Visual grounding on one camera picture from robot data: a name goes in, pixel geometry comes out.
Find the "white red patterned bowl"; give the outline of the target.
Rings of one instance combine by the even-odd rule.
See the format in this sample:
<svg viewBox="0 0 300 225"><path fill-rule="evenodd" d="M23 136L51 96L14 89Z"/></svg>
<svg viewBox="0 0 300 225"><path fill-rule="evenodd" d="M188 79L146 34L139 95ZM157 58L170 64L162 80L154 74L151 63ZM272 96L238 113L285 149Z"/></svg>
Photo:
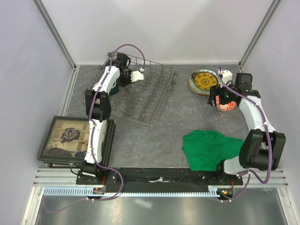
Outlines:
<svg viewBox="0 0 300 225"><path fill-rule="evenodd" d="M232 101L228 104L222 105L220 103L219 96L216 96L216 104L217 104L217 108L223 112L229 112L236 107L236 103L234 101Z"/></svg>

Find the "dark green glass cup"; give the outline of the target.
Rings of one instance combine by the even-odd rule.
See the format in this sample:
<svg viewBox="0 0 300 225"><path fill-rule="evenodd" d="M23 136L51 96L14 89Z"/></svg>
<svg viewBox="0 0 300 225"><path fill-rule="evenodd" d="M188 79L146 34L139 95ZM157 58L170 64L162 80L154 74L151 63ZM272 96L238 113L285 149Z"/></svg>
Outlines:
<svg viewBox="0 0 300 225"><path fill-rule="evenodd" d="M119 86L118 86L118 83L115 81L115 82L113 83L113 86L112 86L112 88L111 88L111 90L110 90L109 95L110 95L110 96L113 96L113 95L116 95L118 92L119 92Z"/></svg>

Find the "yellow patterned plate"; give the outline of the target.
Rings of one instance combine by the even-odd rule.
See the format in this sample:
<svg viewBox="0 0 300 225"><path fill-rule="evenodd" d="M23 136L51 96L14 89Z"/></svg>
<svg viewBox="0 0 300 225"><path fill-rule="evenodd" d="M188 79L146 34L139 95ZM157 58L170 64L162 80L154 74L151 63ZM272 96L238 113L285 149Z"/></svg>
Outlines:
<svg viewBox="0 0 300 225"><path fill-rule="evenodd" d="M194 83L201 90L210 90L211 86L218 84L218 79L209 72L199 72L194 77Z"/></svg>

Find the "mint green flower plate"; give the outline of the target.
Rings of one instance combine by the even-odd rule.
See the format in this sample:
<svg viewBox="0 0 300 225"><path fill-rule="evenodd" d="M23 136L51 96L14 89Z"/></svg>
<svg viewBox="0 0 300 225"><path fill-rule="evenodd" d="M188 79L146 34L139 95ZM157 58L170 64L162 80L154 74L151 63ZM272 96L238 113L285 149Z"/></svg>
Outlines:
<svg viewBox="0 0 300 225"><path fill-rule="evenodd" d="M188 85L193 92L206 96L210 94L210 87L218 84L220 84L220 81L216 72L207 69L193 72L188 81Z"/></svg>

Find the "beige bird plate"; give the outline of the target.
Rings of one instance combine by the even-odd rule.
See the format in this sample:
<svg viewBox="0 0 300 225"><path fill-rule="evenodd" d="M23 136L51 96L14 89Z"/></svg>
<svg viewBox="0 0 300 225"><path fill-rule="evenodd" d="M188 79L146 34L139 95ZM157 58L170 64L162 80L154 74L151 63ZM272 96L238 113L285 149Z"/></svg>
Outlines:
<svg viewBox="0 0 300 225"><path fill-rule="evenodd" d="M198 89L197 87L191 86L189 83L189 88L196 94L200 94L200 95L204 95L204 96L209 96L210 95L210 91L209 90L201 90Z"/></svg>

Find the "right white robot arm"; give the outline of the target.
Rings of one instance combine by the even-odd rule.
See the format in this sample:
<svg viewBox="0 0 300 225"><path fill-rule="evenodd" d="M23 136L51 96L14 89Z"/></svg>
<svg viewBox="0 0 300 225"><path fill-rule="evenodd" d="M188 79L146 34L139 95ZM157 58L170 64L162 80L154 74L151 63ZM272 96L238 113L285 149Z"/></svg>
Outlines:
<svg viewBox="0 0 300 225"><path fill-rule="evenodd" d="M242 111L249 133L238 156L221 162L223 168L215 172L215 180L226 184L232 175L253 174L262 184L268 183L271 172L276 170L285 146L286 136L271 125L263 110L259 91L252 88L253 76L237 73L235 81L228 70L218 68L219 83L210 87L208 104L215 107L236 103Z"/></svg>

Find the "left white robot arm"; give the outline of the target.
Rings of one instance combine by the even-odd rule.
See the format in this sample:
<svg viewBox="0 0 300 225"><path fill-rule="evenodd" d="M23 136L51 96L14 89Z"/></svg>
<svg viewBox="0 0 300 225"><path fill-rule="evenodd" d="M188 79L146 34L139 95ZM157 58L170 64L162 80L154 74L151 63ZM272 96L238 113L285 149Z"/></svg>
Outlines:
<svg viewBox="0 0 300 225"><path fill-rule="evenodd" d="M103 179L100 165L102 161L102 142L106 124L111 116L110 92L144 78L143 71L132 71L128 67L131 59L123 53L113 53L106 64L104 74L95 86L85 92L86 113L89 118L89 140L87 153L81 172L92 184L99 184Z"/></svg>

